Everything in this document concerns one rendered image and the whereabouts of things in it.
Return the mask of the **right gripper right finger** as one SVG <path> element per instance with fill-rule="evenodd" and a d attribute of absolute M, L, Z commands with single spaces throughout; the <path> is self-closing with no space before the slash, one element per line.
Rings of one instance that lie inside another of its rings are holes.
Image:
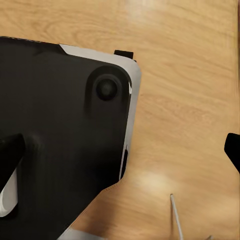
<path fill-rule="evenodd" d="M 227 135 L 224 151 L 232 161 L 232 163 L 240 172 L 240 135 L 235 133 L 229 133 Z"/>

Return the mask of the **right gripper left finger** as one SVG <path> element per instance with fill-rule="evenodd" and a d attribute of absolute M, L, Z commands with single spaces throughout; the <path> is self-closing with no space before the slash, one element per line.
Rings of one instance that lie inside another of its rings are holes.
<path fill-rule="evenodd" d="M 22 133 L 0 138 L 0 193 L 26 153 Z"/>

